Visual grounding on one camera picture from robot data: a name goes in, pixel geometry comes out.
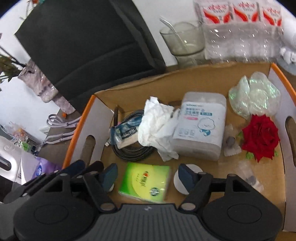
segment purple bottle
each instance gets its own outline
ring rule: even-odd
[[[36,157],[36,160],[39,161],[39,164],[36,167],[36,170],[32,176],[32,179],[41,175],[42,173],[49,174],[56,170],[60,171],[62,169],[59,165],[51,163],[50,161],[44,158]]]

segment black coiled cable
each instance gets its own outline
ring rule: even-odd
[[[127,117],[125,117],[121,123],[125,123],[131,118],[135,116],[142,116],[144,115],[144,110],[137,110]],[[117,126],[118,123],[118,108],[116,107],[114,110],[114,123],[113,126]],[[152,146],[141,146],[139,148],[132,148],[132,147],[124,147],[122,149],[118,149],[116,143],[112,145],[112,149],[116,156],[119,158],[126,160],[126,161],[140,161],[142,159],[147,158],[155,148]]]

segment crumpled tissue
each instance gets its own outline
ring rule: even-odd
[[[179,158],[171,145],[179,109],[173,111],[174,107],[160,104],[156,97],[150,97],[150,100],[146,100],[144,116],[138,129],[138,142],[142,146],[157,148],[163,161]]]
[[[251,115],[275,115],[280,101],[280,91],[261,72],[253,73],[249,80],[244,76],[237,86],[229,90],[233,111],[245,119]]]

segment white wall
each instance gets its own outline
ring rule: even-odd
[[[27,0],[21,0],[0,18],[0,45],[21,63],[27,63],[29,55],[20,45],[14,33],[25,18]],[[0,124],[10,121],[22,126],[28,133],[43,141],[45,134],[39,129],[46,127],[49,114],[57,113],[59,107],[54,103],[44,103],[23,81],[14,77],[9,83],[0,84]]]
[[[177,64],[176,59],[171,55],[159,30],[164,25],[159,21],[160,16],[171,23],[197,19],[193,7],[193,0],[133,0],[142,17],[146,21],[151,34],[153,35],[160,52],[167,66]],[[294,18],[294,16],[282,7],[283,18]]]

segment black bag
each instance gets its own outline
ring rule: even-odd
[[[15,35],[80,113],[95,92],[165,70],[132,0],[46,0]]]

